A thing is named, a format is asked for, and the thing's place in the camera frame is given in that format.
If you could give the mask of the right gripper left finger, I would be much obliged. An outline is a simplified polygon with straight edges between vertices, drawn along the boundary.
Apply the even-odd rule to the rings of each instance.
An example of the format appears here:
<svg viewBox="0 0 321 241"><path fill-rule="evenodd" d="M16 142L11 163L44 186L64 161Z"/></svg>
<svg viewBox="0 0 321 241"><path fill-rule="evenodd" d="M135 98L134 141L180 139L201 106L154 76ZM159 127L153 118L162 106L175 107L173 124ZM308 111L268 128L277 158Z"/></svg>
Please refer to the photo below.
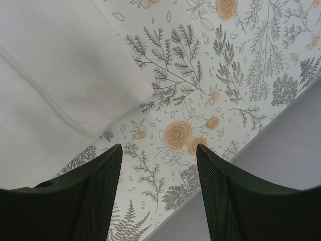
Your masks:
<svg viewBox="0 0 321 241"><path fill-rule="evenodd" d="M1 240L106 240L122 146L37 186L1 190Z"/></svg>

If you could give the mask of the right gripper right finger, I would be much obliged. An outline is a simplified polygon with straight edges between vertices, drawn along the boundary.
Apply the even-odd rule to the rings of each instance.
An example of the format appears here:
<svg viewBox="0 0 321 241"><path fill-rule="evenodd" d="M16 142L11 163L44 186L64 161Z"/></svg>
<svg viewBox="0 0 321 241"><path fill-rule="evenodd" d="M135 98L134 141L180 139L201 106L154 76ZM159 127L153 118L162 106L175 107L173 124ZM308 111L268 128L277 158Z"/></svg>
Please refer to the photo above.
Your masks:
<svg viewBox="0 0 321 241"><path fill-rule="evenodd" d="M202 144L196 157L211 240L320 240L320 187L271 183Z"/></svg>

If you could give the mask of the white t shirt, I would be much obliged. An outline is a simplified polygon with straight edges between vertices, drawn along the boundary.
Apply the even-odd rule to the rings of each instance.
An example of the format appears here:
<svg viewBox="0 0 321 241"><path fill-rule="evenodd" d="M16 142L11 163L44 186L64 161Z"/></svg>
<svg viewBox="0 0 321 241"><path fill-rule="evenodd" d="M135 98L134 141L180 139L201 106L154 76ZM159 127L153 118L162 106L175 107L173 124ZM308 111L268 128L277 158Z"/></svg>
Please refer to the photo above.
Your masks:
<svg viewBox="0 0 321 241"><path fill-rule="evenodd" d="M151 94L95 1L1 1L1 188L53 177Z"/></svg>

